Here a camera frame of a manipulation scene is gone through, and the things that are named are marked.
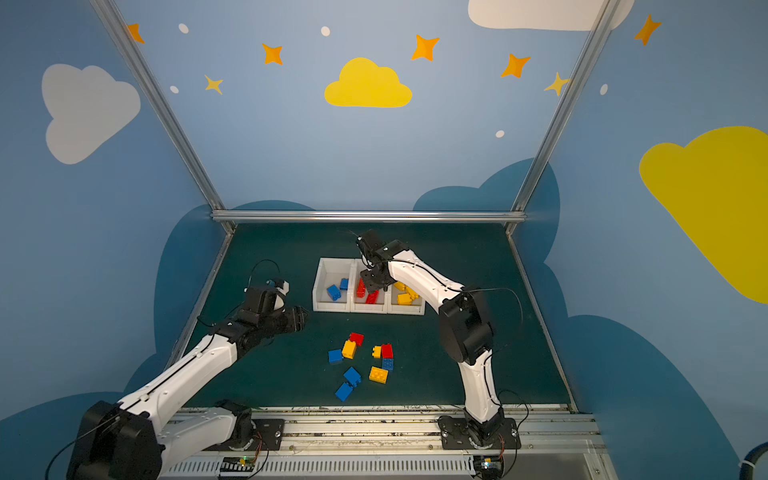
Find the long red lego brick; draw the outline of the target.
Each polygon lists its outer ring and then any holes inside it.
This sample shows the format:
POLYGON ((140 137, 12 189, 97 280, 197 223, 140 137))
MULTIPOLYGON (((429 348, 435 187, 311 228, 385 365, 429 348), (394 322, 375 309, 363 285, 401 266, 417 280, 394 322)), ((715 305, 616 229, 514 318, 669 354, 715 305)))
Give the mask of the long red lego brick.
POLYGON ((357 289, 356 289, 356 297, 363 299, 367 295, 367 289, 365 287, 364 281, 362 279, 358 280, 357 289))

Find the blue lego brick top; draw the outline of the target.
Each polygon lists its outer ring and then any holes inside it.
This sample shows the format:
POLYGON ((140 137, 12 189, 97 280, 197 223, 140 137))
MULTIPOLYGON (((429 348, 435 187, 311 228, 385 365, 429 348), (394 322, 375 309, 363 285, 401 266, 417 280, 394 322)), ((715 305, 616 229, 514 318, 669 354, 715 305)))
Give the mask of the blue lego brick top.
POLYGON ((342 297, 341 290, 337 285, 331 285, 327 288, 327 293, 332 301, 338 301, 342 297))

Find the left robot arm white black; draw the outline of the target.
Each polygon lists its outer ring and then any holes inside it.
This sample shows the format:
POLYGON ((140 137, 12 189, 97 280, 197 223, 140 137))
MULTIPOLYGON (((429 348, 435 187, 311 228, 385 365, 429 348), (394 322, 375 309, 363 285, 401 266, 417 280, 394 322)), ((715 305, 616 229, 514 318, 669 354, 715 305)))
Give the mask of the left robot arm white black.
POLYGON ((229 441, 245 418, 243 409, 214 407, 191 421, 168 423, 200 389, 262 341, 299 332, 307 320, 307 310, 295 306, 222 321, 145 386, 115 403, 97 402, 81 420, 67 478, 156 479, 180 461, 229 441))

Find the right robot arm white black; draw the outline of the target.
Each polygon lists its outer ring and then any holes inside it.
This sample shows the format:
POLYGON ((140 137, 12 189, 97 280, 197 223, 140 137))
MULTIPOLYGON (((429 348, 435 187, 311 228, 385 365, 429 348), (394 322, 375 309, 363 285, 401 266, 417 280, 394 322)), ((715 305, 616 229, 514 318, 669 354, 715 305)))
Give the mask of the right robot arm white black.
POLYGON ((436 311, 440 343, 460 370, 467 428, 479 442, 487 441, 505 416, 493 380, 495 329, 484 294, 448 279, 395 242, 377 249, 361 244, 359 249, 368 290, 401 282, 436 311))

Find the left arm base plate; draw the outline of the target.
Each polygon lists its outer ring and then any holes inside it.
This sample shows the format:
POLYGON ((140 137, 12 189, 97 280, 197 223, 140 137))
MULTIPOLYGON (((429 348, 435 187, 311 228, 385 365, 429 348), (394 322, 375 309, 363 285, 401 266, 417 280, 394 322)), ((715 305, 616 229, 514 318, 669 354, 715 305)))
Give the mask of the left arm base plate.
POLYGON ((258 449, 279 451, 284 437, 284 429, 284 419, 253 418, 249 434, 243 434, 240 438, 212 445, 206 448, 206 451, 251 452, 258 449))

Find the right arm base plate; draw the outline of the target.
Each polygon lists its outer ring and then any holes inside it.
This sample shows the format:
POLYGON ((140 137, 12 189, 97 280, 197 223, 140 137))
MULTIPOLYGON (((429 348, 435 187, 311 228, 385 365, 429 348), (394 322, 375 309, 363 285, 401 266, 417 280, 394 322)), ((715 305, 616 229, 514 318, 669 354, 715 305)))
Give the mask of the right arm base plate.
POLYGON ((501 450, 521 446, 517 423, 509 418, 478 424, 463 417, 440 416, 439 437, 444 450, 501 450))

